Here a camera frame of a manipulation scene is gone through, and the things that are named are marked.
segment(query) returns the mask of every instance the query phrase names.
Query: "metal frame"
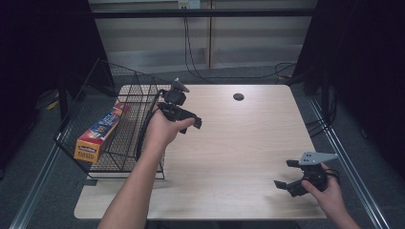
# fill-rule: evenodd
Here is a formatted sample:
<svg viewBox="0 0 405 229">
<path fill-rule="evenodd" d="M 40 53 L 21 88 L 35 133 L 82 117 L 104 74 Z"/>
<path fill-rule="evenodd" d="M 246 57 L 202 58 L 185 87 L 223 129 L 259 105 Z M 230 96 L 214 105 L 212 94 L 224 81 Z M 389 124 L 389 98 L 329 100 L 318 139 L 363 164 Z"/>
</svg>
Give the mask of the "metal frame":
<svg viewBox="0 0 405 229">
<path fill-rule="evenodd" d="M 342 164 L 346 174 L 349 177 L 349 180 L 352 183 L 354 191 L 357 193 L 361 202 L 363 203 L 364 208 L 366 209 L 367 214 L 373 222 L 375 228 L 379 229 L 389 229 L 387 220 L 385 220 L 380 207 L 375 201 L 373 195 L 369 192 L 366 185 L 363 182 L 363 179 L 357 173 L 357 170 L 354 168 L 352 161 L 334 132 L 332 126 L 323 118 L 322 109 L 319 103 L 312 99 L 310 105 L 315 112 L 316 117 L 319 119 L 319 123 L 324 128 L 326 137 L 328 138 L 330 145 L 333 150 L 339 155 L 340 163 Z"/>
<path fill-rule="evenodd" d="M 91 16 L 98 19 L 108 18 L 164 18 L 164 17 L 279 17 L 279 16 L 313 16 L 315 10 L 94 10 L 92 12 L 68 12 L 68 13 L 45 13 L 43 15 L 48 16 Z M 373 221 L 375 228 L 390 228 L 387 221 L 384 219 L 380 208 L 376 204 L 373 196 L 365 187 L 359 174 L 354 169 L 352 162 L 350 161 L 346 151 L 338 140 L 333 129 L 328 126 L 328 123 L 322 121 L 322 110 L 319 104 L 311 102 L 312 108 L 315 114 L 321 119 L 321 123 L 325 127 L 325 133 L 330 140 L 330 144 L 337 154 L 340 155 L 342 165 L 346 172 L 349 174 L 349 178 L 354 186 L 355 191 L 359 195 L 370 219 Z M 34 185 L 32 186 L 29 194 L 25 198 L 22 206 L 20 207 L 14 221 L 10 228 L 26 228 L 32 213 L 36 207 L 39 198 L 47 184 L 49 176 L 53 170 L 55 162 L 58 157 L 59 150 L 53 146 L 50 151 L 50 155 L 44 166 L 39 173 Z"/>
</svg>

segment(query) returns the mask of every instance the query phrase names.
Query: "black controller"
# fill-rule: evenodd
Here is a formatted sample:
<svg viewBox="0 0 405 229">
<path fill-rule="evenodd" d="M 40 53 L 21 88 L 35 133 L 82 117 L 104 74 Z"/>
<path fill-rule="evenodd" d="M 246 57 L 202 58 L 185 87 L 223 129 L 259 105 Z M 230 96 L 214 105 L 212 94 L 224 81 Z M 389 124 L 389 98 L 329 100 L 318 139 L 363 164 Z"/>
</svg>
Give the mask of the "black controller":
<svg viewBox="0 0 405 229">
<path fill-rule="evenodd" d="M 163 112 L 164 116 L 170 121 L 185 120 L 186 118 L 193 117 L 195 122 L 193 126 L 200 129 L 203 122 L 202 119 L 196 116 L 194 113 L 186 111 L 181 106 L 186 96 L 184 92 L 190 91 L 180 83 L 178 79 L 173 81 L 171 89 L 169 91 L 161 90 L 164 102 L 158 103 L 159 109 Z M 185 134 L 187 129 L 181 130 L 180 133 Z"/>
<path fill-rule="evenodd" d="M 324 153 L 304 153 L 301 161 L 299 160 L 287 160 L 287 166 L 293 168 L 300 168 L 303 172 L 303 177 L 299 180 L 293 181 L 289 184 L 274 180 L 277 188 L 287 190 L 291 196 L 297 197 L 308 193 L 308 191 L 302 186 L 303 180 L 309 181 L 319 191 L 323 192 L 328 188 L 328 176 L 337 178 L 340 182 L 339 173 L 335 170 L 325 170 L 321 162 L 336 158 L 336 155 L 324 154 Z"/>
</svg>

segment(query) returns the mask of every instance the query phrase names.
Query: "cardboard box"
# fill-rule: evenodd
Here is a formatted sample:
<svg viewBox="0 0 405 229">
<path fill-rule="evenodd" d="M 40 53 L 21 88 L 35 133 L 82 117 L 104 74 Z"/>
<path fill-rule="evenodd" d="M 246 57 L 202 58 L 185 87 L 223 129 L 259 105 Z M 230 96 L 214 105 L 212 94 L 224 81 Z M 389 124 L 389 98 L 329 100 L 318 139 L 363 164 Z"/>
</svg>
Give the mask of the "cardboard box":
<svg viewBox="0 0 405 229">
<path fill-rule="evenodd" d="M 74 158 L 97 163 L 103 150 L 111 142 L 112 138 L 109 136 L 118 125 L 125 108 L 122 103 L 117 103 L 109 113 L 79 137 Z"/>
</svg>

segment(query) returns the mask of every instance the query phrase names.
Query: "black curtain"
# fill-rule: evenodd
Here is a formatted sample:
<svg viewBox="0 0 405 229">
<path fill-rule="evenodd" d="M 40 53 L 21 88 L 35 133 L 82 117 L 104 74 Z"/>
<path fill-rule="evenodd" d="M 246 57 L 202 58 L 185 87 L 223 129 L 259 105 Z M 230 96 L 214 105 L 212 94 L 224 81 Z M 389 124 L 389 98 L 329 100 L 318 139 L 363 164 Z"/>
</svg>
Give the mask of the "black curtain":
<svg viewBox="0 0 405 229">
<path fill-rule="evenodd" d="M 37 97 L 61 77 L 72 96 L 98 58 L 107 59 L 87 0 L 0 2 L 0 169 L 34 122 Z"/>
<path fill-rule="evenodd" d="M 330 16 L 312 18 L 294 77 L 304 75 L 306 92 L 314 93 L 327 69 L 339 100 L 405 177 L 405 3 L 341 3 Z M 317 9 L 330 10 L 332 4 L 320 0 Z M 306 73 L 310 68 L 315 73 Z"/>
</svg>

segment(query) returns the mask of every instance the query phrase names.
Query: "wrist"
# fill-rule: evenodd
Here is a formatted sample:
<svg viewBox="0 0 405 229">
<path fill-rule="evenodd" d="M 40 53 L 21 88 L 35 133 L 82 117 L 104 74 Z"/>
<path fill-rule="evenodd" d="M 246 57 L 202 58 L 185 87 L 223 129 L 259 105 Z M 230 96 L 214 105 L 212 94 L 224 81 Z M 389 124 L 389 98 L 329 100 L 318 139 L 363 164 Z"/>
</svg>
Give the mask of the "wrist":
<svg viewBox="0 0 405 229">
<path fill-rule="evenodd" d="M 145 157 L 160 162 L 165 150 L 166 147 L 160 145 L 146 145 L 140 158 Z"/>
</svg>

